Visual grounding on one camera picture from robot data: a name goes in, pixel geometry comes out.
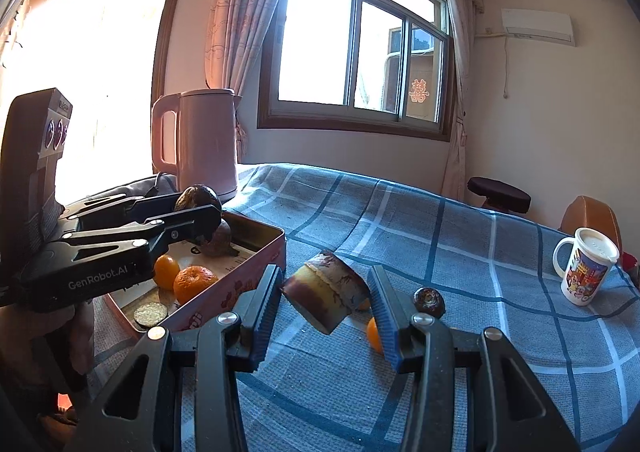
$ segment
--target chinese character decoration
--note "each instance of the chinese character decoration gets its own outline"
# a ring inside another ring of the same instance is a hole
[[[429,96],[427,91],[427,82],[425,79],[416,79],[411,83],[411,91],[409,92],[411,102],[419,102],[422,104],[424,100]]]

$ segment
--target plaid tablecloth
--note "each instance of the plaid tablecloth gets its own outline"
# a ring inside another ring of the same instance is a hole
[[[560,291],[551,255],[560,232],[475,209],[388,181],[287,164],[244,167],[225,205],[282,227],[287,272],[331,249],[363,277],[382,265],[396,289],[433,286],[443,321],[479,333],[500,327],[558,406],[583,450],[604,450],[640,400],[640,295],[613,269],[588,307]],[[560,254],[568,259],[570,247]],[[370,315],[356,314],[330,336],[284,299],[267,358],[239,374],[250,450],[396,451],[411,375],[396,375],[367,344]],[[95,392],[134,342],[97,302]],[[193,450],[193,377],[183,399],[183,449]],[[454,447],[466,447],[466,393],[456,376]]]

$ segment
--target mug handle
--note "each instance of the mug handle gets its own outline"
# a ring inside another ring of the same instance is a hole
[[[175,163],[169,163],[162,158],[162,116],[169,111],[173,111],[177,115],[179,107],[180,93],[174,93],[173,95],[160,97],[151,108],[151,161],[154,167],[158,169],[158,172],[167,172],[168,174],[174,175],[178,174],[178,166]]]
[[[571,243],[572,245],[575,243],[575,237],[565,237],[562,241],[560,241],[558,243],[558,245],[556,246],[556,249],[554,250],[554,268],[556,269],[556,273],[558,275],[560,275],[560,277],[564,278],[564,271],[562,268],[560,268],[560,265],[558,264],[558,250],[560,250],[560,247],[562,245],[565,245],[567,243]]]

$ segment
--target stool seat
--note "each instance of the stool seat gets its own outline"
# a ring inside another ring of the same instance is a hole
[[[521,214],[526,214],[531,205],[529,194],[496,179],[475,176],[469,179],[466,188],[478,196],[485,196],[487,203],[491,205]]]

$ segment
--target mug lid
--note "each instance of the mug lid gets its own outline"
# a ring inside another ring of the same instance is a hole
[[[180,93],[183,97],[188,97],[191,95],[234,95],[234,91],[232,89],[192,89],[191,91],[185,91]]]
[[[598,261],[615,264],[620,258],[620,251],[611,239],[592,228],[578,228],[575,238],[583,250]]]

